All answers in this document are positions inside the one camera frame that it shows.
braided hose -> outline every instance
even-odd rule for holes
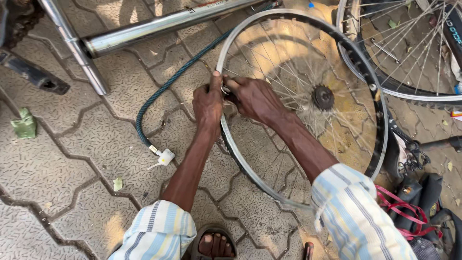
[[[266,11],[273,8],[273,4],[270,4],[266,6],[265,8],[261,9],[261,11]],[[229,29],[227,32],[222,34],[220,37],[216,38],[213,42],[211,42],[209,45],[207,45],[205,48],[203,48],[198,54],[196,54],[192,59],[190,59],[186,64],[184,64],[167,82],[162,85],[160,89],[158,89],[141,107],[140,111],[138,112],[138,115],[136,116],[136,131],[138,132],[138,135],[140,136],[142,142],[147,146],[151,147],[153,146],[149,139],[145,136],[143,133],[142,129],[142,121],[143,121],[143,116],[146,113],[147,109],[149,106],[154,103],[154,101],[165,91],[167,88],[169,88],[180,76],[183,74],[191,65],[193,65],[196,61],[198,61],[204,54],[206,54],[208,51],[211,49],[215,48],[217,44],[219,44],[221,41],[226,39],[229,34],[234,30],[234,28]]]

striped shirt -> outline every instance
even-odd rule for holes
[[[312,187],[317,231],[322,219],[343,260],[417,259],[376,196],[372,180],[358,171],[340,163],[324,170]],[[180,259],[196,235],[188,212],[159,200],[139,211],[109,260]]]

green paper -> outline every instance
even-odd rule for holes
[[[113,180],[112,182],[114,182],[114,191],[118,191],[122,189],[123,187],[122,178],[117,177],[117,179]]]
[[[11,120],[16,136],[20,139],[36,137],[37,122],[34,116],[25,107],[19,109],[19,115],[21,116],[20,120]]]
[[[390,25],[392,29],[398,27],[398,25],[393,20],[388,21],[388,25]]]

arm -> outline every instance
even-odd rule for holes
[[[239,112],[271,127],[286,143],[312,184],[316,229],[320,219],[342,259],[416,259],[411,247],[377,205],[372,180],[340,164],[289,112],[270,85],[250,78],[225,84]]]
[[[220,129],[223,97],[221,77],[213,73],[209,86],[194,91],[197,132],[180,167],[160,200],[142,208],[109,260],[180,259],[197,235],[189,214],[208,154]]]

bicycle frame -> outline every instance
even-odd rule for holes
[[[99,95],[107,94],[107,87],[91,59],[229,14],[238,9],[268,2],[268,0],[216,0],[80,39],[58,0],[39,1]]]

